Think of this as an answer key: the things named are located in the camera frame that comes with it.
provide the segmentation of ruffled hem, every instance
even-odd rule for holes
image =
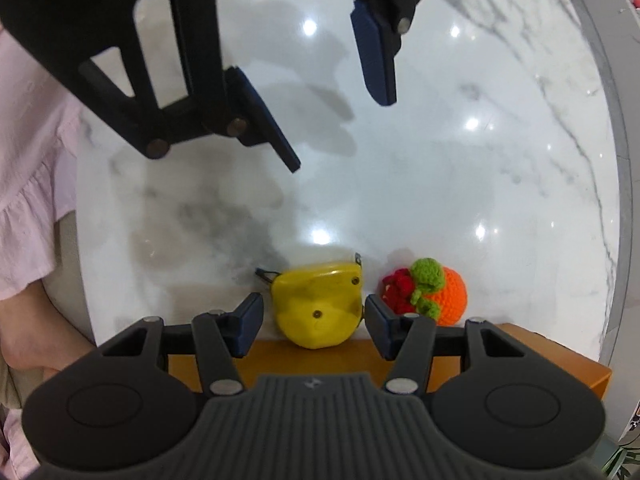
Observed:
[[[76,158],[57,138],[27,184],[0,211],[0,300],[53,271],[54,224],[75,208]]]

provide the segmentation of person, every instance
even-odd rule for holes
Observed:
[[[0,25],[0,353],[10,368],[41,368],[45,379],[93,348],[42,285],[56,265],[54,224],[75,209],[81,110]],[[8,375],[0,370],[0,381]],[[24,478],[37,462],[9,390],[0,384],[0,471]]]

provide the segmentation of person's leg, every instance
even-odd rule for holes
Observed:
[[[11,368],[62,370],[93,348],[51,304],[41,281],[0,301],[0,351]]]

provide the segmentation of yellow object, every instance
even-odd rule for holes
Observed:
[[[356,263],[299,267],[271,283],[276,323],[311,350],[346,341],[362,320],[362,268]]]

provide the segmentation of screw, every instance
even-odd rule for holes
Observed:
[[[154,139],[146,146],[148,158],[163,158],[169,152],[169,143],[164,139]]]
[[[226,127],[226,134],[229,137],[240,137],[245,133],[249,123],[243,118],[236,117]]]
[[[417,391],[418,383],[412,379],[398,377],[387,381],[385,384],[387,391],[396,395],[409,395]]]
[[[239,394],[244,387],[241,383],[233,379],[220,379],[219,381],[213,381],[209,390],[214,395],[219,396],[232,396]]]
[[[401,18],[398,22],[398,27],[396,31],[398,34],[406,34],[409,32],[409,28],[411,27],[411,20],[409,18]]]

